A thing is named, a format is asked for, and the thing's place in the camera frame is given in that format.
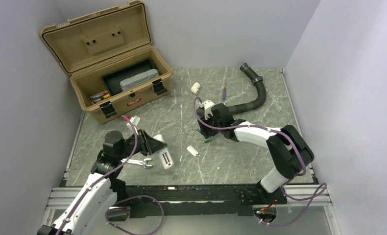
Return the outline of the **white remote control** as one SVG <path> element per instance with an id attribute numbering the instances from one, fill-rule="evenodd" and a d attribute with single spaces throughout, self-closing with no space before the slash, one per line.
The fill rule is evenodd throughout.
<path id="1" fill-rule="evenodd" d="M 158 134 L 158 135 L 154 136 L 153 138 L 158 140 L 158 141 L 164 142 L 166 144 L 166 142 L 161 134 Z M 167 146 L 165 146 L 160 151 L 158 151 L 158 156 L 159 156 L 159 159 L 161 160 L 162 166 L 165 170 L 173 167 L 174 162 L 173 162 L 172 156 L 169 152 L 169 148 Z"/>

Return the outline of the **white battery cover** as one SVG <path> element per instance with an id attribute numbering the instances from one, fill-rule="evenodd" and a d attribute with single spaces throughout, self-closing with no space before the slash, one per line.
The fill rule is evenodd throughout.
<path id="1" fill-rule="evenodd" d="M 198 152 L 193 146 L 191 146 L 191 145 L 189 145 L 189 146 L 187 147 L 187 151 L 188 151 L 190 154 L 192 154 L 193 156 L 195 156 L 195 157 L 199 157 L 199 156 L 200 156 L 199 152 Z"/>

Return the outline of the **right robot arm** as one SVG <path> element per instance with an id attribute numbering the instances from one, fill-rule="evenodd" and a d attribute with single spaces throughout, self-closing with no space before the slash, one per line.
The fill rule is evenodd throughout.
<path id="1" fill-rule="evenodd" d="M 257 184 L 256 198 L 268 203 L 275 191 L 296 176 L 305 174 L 314 153 L 292 125 L 270 128 L 243 119 L 234 119 L 224 104 L 209 100 L 195 102 L 195 115 L 205 138 L 221 133 L 235 142 L 248 142 L 269 150 L 274 167 Z"/>

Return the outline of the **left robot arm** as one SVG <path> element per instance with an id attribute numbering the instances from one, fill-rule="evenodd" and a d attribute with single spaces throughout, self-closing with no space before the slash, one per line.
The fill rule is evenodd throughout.
<path id="1" fill-rule="evenodd" d="M 87 235 L 93 222 L 107 215 L 111 206 L 119 206 L 131 200 L 126 192 L 126 183 L 118 179 L 125 164 L 152 166 L 150 156 L 170 159 L 163 136 L 151 137 L 145 130 L 137 130 L 124 139 L 120 131 L 105 135 L 103 148 L 93 164 L 86 183 L 67 209 L 51 225 L 42 225 L 39 235 Z"/>

